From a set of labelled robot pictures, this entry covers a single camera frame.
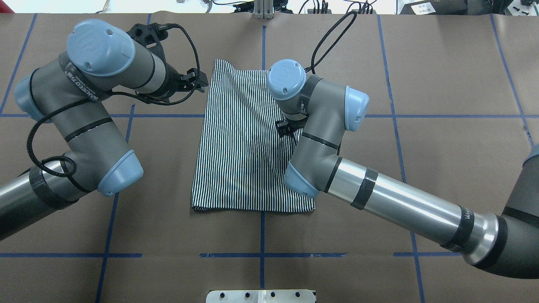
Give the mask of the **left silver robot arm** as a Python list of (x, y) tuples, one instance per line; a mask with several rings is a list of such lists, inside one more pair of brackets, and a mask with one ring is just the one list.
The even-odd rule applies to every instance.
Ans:
[(135, 24), (125, 32), (100, 19), (75, 25), (66, 51), (15, 88), (19, 108), (35, 120), (27, 138), (33, 166), (1, 187), (1, 239), (98, 191), (108, 197), (143, 176), (103, 101), (127, 96), (171, 106), (177, 92), (204, 92), (197, 66), (185, 74), (169, 65), (160, 42), (181, 25)]

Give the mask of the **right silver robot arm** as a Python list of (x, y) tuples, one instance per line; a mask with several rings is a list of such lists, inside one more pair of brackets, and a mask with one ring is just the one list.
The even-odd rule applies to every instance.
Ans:
[(344, 133), (356, 132), (364, 120), (364, 92), (308, 76), (291, 59), (274, 63), (266, 84), (285, 125), (302, 129), (285, 172), (287, 188), (310, 198), (331, 194), (461, 254), (479, 270), (538, 278), (538, 146), (523, 162), (504, 211), (479, 214), (337, 154)]

